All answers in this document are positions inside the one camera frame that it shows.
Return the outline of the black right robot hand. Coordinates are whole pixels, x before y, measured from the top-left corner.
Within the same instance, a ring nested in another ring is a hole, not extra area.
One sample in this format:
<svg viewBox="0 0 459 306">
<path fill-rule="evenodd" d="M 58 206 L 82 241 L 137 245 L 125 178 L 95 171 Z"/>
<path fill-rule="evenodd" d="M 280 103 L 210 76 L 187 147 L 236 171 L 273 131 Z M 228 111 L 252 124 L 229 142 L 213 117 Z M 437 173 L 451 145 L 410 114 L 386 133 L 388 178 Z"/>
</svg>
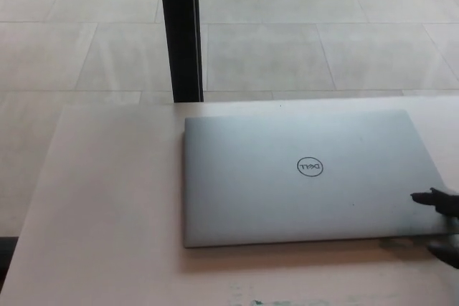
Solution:
<svg viewBox="0 0 459 306">
<path fill-rule="evenodd" d="M 436 188 L 427 192 L 412 193 L 417 204 L 433 206 L 435 211 L 446 217 L 458 218 L 458 195 L 445 193 Z M 441 262 L 458 269 L 458 245 L 448 242 L 429 242 L 427 250 Z"/>
</svg>

